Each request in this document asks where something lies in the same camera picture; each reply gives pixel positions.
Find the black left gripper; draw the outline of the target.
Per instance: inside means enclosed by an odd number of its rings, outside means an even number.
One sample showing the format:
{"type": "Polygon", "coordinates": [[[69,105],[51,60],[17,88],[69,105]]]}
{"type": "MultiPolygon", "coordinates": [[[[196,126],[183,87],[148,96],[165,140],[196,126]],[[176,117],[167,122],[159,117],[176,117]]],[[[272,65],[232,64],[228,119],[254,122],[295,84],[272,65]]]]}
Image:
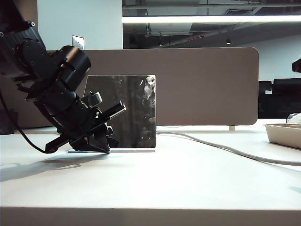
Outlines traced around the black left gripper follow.
{"type": "Polygon", "coordinates": [[[126,107],[119,101],[108,110],[101,112],[88,105],[91,96],[81,99],[75,92],[49,91],[41,93],[35,106],[50,121],[59,137],[45,145],[45,151],[57,151],[69,143],[76,151],[110,153],[119,141],[112,138],[114,131],[107,121],[124,112],[126,107]]]}

